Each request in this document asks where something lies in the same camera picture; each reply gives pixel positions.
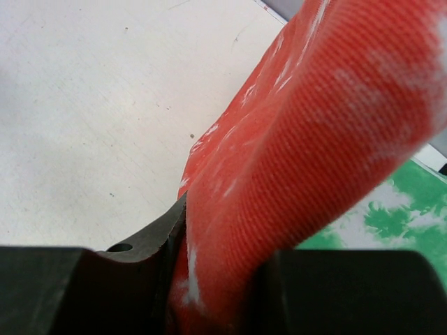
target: orange cloth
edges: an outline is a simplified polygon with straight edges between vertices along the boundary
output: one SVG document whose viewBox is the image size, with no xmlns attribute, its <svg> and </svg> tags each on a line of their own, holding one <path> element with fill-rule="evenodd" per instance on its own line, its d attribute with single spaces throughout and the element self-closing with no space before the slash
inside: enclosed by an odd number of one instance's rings
<svg viewBox="0 0 447 335">
<path fill-rule="evenodd" d="M 191 149 L 168 332 L 242 331 L 256 269 L 447 124 L 447 1 L 309 0 Z"/>
</svg>

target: hole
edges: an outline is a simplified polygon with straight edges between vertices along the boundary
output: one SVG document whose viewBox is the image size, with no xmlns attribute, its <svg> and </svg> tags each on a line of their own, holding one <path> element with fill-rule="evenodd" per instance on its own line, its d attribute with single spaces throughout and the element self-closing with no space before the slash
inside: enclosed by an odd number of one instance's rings
<svg viewBox="0 0 447 335">
<path fill-rule="evenodd" d="M 123 251 L 129 251 L 132 250 L 132 245 L 127 244 L 127 243 L 118 243 L 115 244 L 114 246 L 111 246 L 109 249 L 107 249 L 107 251 L 109 253 L 122 253 Z"/>
</svg>

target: white surface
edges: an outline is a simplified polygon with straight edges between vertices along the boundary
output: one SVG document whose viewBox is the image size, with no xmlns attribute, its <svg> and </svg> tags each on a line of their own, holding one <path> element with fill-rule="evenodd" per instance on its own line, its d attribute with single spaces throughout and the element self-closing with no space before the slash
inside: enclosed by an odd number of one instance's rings
<svg viewBox="0 0 447 335">
<path fill-rule="evenodd" d="M 447 164 L 447 158 L 430 144 L 423 147 L 414 157 L 435 171 L 440 171 Z"/>
<path fill-rule="evenodd" d="M 162 214 L 281 28 L 251 0 L 0 1 L 0 244 L 104 249 Z"/>
</svg>

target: orange fabric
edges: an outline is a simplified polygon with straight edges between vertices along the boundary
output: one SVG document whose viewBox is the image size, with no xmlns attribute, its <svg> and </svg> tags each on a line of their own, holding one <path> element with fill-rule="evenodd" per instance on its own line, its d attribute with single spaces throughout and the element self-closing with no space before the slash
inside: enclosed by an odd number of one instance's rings
<svg viewBox="0 0 447 335">
<path fill-rule="evenodd" d="M 169 332 L 241 332 L 255 270 L 447 122 L 445 0 L 310 0 L 191 149 Z"/>
</svg>

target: black object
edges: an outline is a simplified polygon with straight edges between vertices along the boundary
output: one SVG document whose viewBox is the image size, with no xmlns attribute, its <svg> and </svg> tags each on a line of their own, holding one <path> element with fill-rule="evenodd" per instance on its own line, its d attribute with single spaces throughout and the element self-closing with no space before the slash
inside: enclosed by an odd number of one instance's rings
<svg viewBox="0 0 447 335">
<path fill-rule="evenodd" d="M 279 251 L 260 272 L 261 334 L 447 334 L 447 300 L 412 251 Z"/>
<path fill-rule="evenodd" d="M 440 174 L 443 174 L 444 176 L 447 176 L 447 164 L 445 164 L 443 167 L 441 167 Z"/>
<path fill-rule="evenodd" d="M 186 194 L 108 251 L 0 247 L 0 335 L 162 334 Z M 408 251 L 278 251 L 255 334 L 447 334 L 446 296 Z"/>
<path fill-rule="evenodd" d="M 162 334 L 186 194 L 146 228 L 95 253 L 0 248 L 0 334 Z"/>
</svg>

